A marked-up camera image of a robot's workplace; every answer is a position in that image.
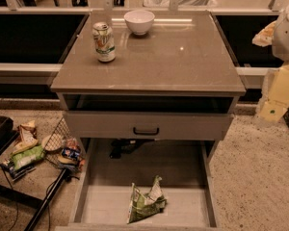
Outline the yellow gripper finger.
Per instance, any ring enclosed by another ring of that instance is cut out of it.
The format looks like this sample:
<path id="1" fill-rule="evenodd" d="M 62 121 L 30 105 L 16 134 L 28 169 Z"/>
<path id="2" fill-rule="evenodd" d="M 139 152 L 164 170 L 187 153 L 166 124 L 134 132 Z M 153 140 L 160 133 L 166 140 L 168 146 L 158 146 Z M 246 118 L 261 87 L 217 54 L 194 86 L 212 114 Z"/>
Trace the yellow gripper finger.
<path id="1" fill-rule="evenodd" d="M 276 22 L 273 21 L 256 34 L 252 43 L 257 46 L 266 47 L 272 44 Z"/>
<path id="2" fill-rule="evenodd" d="M 278 122 L 289 109 L 289 64 L 271 71 L 262 89 L 257 114 L 266 121 Z"/>

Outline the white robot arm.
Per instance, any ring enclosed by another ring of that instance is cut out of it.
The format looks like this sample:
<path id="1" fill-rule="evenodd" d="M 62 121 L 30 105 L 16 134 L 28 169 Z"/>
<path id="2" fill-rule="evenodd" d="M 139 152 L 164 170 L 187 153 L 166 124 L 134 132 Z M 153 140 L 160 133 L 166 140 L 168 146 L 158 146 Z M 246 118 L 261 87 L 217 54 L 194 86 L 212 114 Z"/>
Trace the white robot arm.
<path id="1" fill-rule="evenodd" d="M 279 121 L 289 109 L 289 4 L 251 42 L 261 47 L 271 45 L 273 55 L 283 60 L 258 111 L 267 121 Z"/>

